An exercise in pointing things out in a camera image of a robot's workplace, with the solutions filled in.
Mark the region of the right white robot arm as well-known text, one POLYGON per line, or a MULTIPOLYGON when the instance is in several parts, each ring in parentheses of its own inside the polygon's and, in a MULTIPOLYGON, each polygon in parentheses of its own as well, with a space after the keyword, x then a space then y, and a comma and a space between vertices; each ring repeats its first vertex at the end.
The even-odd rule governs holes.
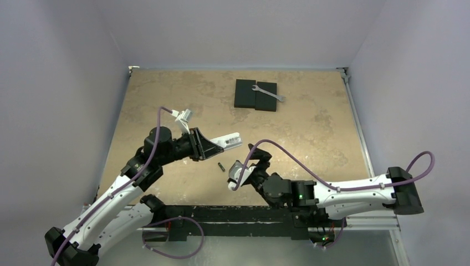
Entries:
POLYGON ((413 177, 400 167, 390 167, 385 174, 362 180, 326 182, 289 180, 277 173, 267 173, 270 153, 256 149, 249 167, 236 161, 229 171, 228 187, 251 185, 276 209, 286 208, 301 218, 323 226, 353 214, 390 209, 396 215, 424 212, 413 177))

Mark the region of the white remote control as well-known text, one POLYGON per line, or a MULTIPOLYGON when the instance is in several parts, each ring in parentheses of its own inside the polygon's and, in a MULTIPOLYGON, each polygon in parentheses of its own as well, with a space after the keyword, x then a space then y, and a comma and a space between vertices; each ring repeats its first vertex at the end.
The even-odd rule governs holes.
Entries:
POLYGON ((240 133, 238 132, 234 132, 231 134, 227 134, 227 135, 210 139, 210 142, 220 146, 225 151, 236 148, 236 147, 240 147, 243 143, 240 133))

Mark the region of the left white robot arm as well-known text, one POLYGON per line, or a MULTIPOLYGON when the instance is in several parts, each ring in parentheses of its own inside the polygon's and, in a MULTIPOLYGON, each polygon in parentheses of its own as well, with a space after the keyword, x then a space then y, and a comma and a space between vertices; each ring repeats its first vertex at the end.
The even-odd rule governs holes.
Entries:
POLYGON ((83 214, 45 234, 52 265, 96 265, 104 242, 112 235, 105 230, 129 202, 145 192, 163 175, 163 166, 184 158, 203 161, 239 145, 239 134, 205 138, 198 128, 174 139, 166 127, 152 129, 135 156, 113 184, 83 214))

